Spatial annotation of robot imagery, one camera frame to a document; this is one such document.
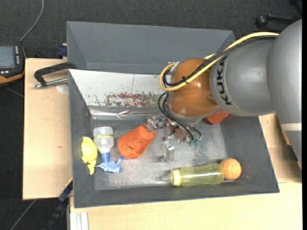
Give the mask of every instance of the wooden table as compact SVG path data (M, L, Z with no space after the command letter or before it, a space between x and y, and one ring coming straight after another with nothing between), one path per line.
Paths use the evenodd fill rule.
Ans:
M68 94L56 86L33 88L35 70L63 61L26 60L24 199L58 197L72 175ZM87 211L90 230L302 229L302 172L276 115L261 116L260 122L280 193L81 209L73 207L71 196L70 211Z

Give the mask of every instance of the rust stain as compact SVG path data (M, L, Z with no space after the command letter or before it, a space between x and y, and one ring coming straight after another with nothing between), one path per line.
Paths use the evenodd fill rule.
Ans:
M156 107L159 99L158 94L150 93L110 93L106 95L107 106L125 107Z

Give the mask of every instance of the yellow toy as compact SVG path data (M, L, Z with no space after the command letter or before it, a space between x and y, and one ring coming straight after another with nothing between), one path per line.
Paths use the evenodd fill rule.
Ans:
M82 150L82 160L84 163L89 163L87 167L90 170L90 175L92 175L95 171L95 165L97 160L97 147L93 140L89 137L83 137L83 141L81 143Z

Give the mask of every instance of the yellow cable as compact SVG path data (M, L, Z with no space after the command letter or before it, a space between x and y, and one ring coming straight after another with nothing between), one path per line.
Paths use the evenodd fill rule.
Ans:
M277 33L269 33L269 32L258 32L258 33L252 33L252 34L249 34L249 35L246 35L240 39L238 39L237 41L235 41L234 43L232 43L230 46L228 46L225 50L227 49L230 49L250 38L253 38L253 37L259 37L259 36L278 36L279 34ZM205 59L209 59L211 58L212 56L214 56L215 54L212 54L212 55L209 55L209 56L206 56ZM213 62L211 62L208 66L204 67L202 70L200 70L198 73L196 73L194 76L190 77L189 79L187 79L185 82L177 85L177 86L174 86L174 87L164 87L163 86L163 76L165 74L165 72L171 68L175 63L170 63L168 64L161 72L160 74L160 77L159 77L159 85L160 85L160 88L164 91L175 91L175 90L178 90L180 89L181 87L185 86L186 84L190 83L191 81L193 81L194 79L196 79L199 75L203 74L207 69L209 69L212 65L214 65L222 56L220 56L219 58L217 58L216 60L214 60Z

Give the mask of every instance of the orange ball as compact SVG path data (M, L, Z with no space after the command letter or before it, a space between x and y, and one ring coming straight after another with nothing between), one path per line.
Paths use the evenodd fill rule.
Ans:
M224 159L220 165L223 168L224 178L226 180L235 180L241 175L241 164L235 159Z

